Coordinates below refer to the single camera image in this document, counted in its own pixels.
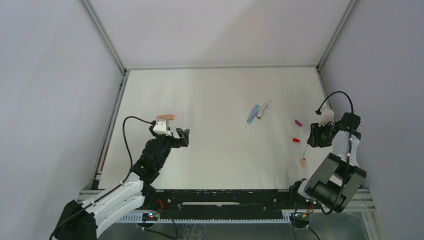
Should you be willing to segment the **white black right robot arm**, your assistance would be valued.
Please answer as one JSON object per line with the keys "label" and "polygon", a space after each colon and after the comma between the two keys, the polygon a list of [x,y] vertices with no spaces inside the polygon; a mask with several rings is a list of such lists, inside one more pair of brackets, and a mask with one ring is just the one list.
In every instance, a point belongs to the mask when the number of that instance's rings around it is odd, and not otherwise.
{"label": "white black right robot arm", "polygon": [[290,188],[290,204],[294,208],[315,201],[326,214],[340,213],[352,200],[366,179],[367,172],[357,162],[361,140],[360,116],[346,112],[337,122],[312,123],[307,144],[312,148],[332,147],[309,179],[302,178]]}

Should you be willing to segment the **orange translucent highlighter pen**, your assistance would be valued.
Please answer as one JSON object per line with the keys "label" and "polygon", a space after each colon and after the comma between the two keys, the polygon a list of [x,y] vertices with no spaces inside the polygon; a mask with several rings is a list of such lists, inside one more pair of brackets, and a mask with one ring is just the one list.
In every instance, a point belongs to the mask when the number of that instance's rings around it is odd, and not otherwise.
{"label": "orange translucent highlighter pen", "polygon": [[175,116],[173,114],[164,114],[164,115],[158,115],[156,118],[162,119],[162,120],[173,121],[175,119]]}

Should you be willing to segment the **thin white red pen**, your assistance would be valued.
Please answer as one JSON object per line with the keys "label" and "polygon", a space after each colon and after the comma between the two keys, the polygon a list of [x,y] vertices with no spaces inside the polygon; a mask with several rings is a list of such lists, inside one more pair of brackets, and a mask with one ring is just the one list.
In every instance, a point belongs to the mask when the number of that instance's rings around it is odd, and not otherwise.
{"label": "thin white red pen", "polygon": [[308,152],[308,148],[309,148],[309,145],[307,144],[305,146],[305,149],[304,149],[303,154],[302,154],[302,157],[301,157],[301,160],[302,161],[305,161],[306,160],[306,155],[307,155],[307,152]]}

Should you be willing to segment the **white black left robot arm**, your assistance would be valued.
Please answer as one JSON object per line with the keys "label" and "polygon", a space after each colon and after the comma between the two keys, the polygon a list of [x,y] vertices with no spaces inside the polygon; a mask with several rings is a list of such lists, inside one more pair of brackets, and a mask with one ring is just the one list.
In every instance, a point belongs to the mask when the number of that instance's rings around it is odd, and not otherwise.
{"label": "white black left robot arm", "polygon": [[51,240],[96,240],[117,220],[141,207],[156,191],[152,183],[160,174],[173,148],[189,145],[190,129],[174,132],[151,126],[153,138],[146,142],[139,159],[118,183],[95,196],[68,202],[50,234]]}

